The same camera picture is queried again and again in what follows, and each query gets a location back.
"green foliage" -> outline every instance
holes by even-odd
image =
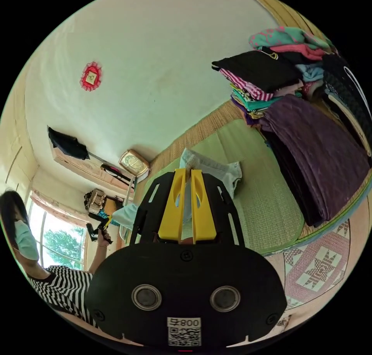
[[[71,233],[65,230],[59,230],[57,232],[48,230],[43,235],[43,244],[57,253],[62,254],[59,255],[50,250],[46,250],[48,255],[50,255],[50,257],[56,263],[72,269],[82,269],[82,265],[80,263],[72,261],[66,257],[80,260],[83,235],[85,231],[86,230],[81,227],[75,227],[71,230]]]

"black and white striped dress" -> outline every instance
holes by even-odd
[[[29,276],[32,287],[41,298],[54,310],[75,315],[98,328],[84,303],[93,275],[66,266],[50,266],[45,270],[50,272],[46,279],[34,279]]]

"striped cloth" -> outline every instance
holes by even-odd
[[[238,76],[235,76],[232,72],[226,69],[220,68],[219,72],[222,73],[229,81],[231,81],[237,87],[246,90],[255,100],[263,100],[267,102],[274,96],[274,93],[265,93],[256,85],[253,85],[252,83],[247,82]]]
[[[93,275],[66,266],[50,266],[45,270],[50,272],[46,279],[28,276],[38,295],[54,310],[75,315],[98,328],[84,302]]]

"green mat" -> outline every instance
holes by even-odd
[[[239,161],[243,180],[238,184],[234,204],[239,214],[245,245],[258,253],[270,253],[291,246],[299,237],[304,219],[290,192],[276,159],[256,129],[235,120],[192,150],[221,164]],[[144,193],[158,176],[179,167],[176,159],[146,183]],[[192,237],[191,222],[184,224],[182,239]]]

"sticker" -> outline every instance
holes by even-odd
[[[168,317],[169,346],[201,346],[202,321],[199,317]]]
[[[101,84],[101,76],[101,67],[96,62],[88,63],[84,68],[80,85],[84,90],[96,90]]]

